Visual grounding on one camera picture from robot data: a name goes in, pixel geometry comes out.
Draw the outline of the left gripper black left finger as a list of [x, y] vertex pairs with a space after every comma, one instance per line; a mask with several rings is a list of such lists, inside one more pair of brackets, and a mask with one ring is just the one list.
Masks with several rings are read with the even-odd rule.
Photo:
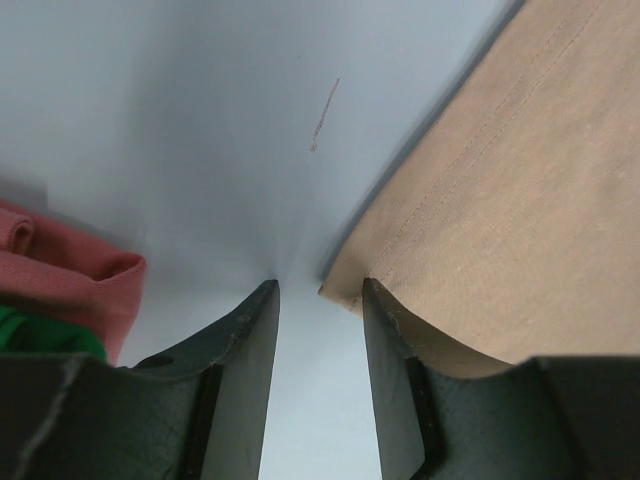
[[266, 280], [230, 313], [134, 367], [196, 382], [180, 479], [259, 477], [278, 325], [279, 283]]

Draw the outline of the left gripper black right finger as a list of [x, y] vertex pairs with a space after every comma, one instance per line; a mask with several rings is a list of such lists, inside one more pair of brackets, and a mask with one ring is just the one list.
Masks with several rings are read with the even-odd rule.
[[510, 364], [428, 324], [376, 279], [362, 307], [383, 478], [524, 478]]

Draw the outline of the beige t shirt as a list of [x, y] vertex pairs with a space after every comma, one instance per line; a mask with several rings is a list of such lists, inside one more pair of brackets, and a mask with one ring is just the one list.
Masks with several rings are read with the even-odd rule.
[[343, 245], [321, 294], [379, 280], [486, 355], [639, 350], [639, 5], [527, 1]]

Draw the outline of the green folded t shirt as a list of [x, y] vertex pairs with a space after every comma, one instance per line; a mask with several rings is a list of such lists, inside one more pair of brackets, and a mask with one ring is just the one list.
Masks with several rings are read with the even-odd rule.
[[1, 307], [1, 353], [87, 353], [108, 359], [103, 342], [90, 329], [8, 306]]

